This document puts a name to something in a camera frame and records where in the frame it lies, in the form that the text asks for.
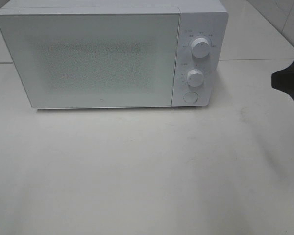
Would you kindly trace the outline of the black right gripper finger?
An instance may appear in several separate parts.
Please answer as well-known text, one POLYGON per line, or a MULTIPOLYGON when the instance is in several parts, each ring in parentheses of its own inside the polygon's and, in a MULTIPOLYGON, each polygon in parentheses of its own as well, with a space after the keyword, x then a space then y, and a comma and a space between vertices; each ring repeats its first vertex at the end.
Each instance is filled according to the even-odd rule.
POLYGON ((271 75, 271 87, 286 93, 294 101, 294 61, 271 75))

